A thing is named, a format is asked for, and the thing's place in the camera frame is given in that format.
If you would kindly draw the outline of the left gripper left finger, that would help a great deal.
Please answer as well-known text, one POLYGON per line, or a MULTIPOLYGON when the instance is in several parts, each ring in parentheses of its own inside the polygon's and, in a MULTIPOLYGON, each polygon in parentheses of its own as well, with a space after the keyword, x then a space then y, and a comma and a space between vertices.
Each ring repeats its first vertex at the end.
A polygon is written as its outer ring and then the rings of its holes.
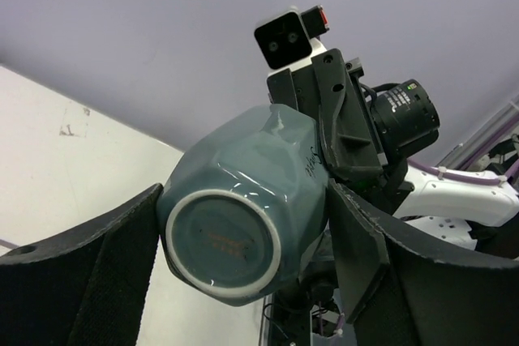
POLYGON ((157 255, 155 184, 1 257, 3 345, 134 345, 157 255))

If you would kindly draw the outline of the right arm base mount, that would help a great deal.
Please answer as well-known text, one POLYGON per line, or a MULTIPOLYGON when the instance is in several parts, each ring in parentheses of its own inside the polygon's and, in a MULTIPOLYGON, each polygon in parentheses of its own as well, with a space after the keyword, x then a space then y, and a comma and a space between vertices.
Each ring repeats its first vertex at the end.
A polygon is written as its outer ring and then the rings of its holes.
POLYGON ((260 345, 355 345, 332 261, 311 263, 298 279, 264 299, 260 345))

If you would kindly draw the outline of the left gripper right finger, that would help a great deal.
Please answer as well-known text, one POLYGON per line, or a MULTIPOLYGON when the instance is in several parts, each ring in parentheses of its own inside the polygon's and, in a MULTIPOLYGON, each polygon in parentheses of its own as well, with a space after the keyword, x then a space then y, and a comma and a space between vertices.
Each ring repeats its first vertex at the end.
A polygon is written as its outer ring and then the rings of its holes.
POLYGON ((517 344, 517 261, 441 241, 334 180, 327 213, 358 344, 517 344))

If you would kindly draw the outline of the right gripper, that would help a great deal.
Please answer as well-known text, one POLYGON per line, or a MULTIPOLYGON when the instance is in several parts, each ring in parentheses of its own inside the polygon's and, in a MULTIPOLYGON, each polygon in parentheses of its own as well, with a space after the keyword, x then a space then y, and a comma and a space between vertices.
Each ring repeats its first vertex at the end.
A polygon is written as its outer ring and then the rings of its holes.
POLYGON ((347 64, 339 49, 267 78, 273 103, 316 120, 329 174, 372 204, 401 204, 410 193, 408 165, 384 149, 358 79, 359 60, 347 64))

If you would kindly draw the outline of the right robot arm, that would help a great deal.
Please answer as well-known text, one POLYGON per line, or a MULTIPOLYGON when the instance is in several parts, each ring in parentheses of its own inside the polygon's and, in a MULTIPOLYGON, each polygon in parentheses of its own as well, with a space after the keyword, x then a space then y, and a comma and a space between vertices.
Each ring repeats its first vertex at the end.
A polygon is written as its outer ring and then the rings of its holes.
POLYGON ((369 87, 358 59, 327 50, 269 73, 270 100, 315 119, 331 177, 375 207, 442 241, 518 255, 515 167, 470 172, 413 155, 439 136, 440 119, 416 80, 369 87))

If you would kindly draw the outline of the grey-blue faceted cup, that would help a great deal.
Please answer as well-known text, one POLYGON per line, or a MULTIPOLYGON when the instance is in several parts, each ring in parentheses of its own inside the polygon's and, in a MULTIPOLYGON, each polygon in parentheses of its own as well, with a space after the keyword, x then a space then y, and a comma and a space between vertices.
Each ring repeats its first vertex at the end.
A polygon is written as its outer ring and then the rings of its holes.
POLYGON ((164 185, 169 269, 226 305, 276 292, 322 239, 327 185, 314 119, 286 105, 248 109, 185 152, 164 185))

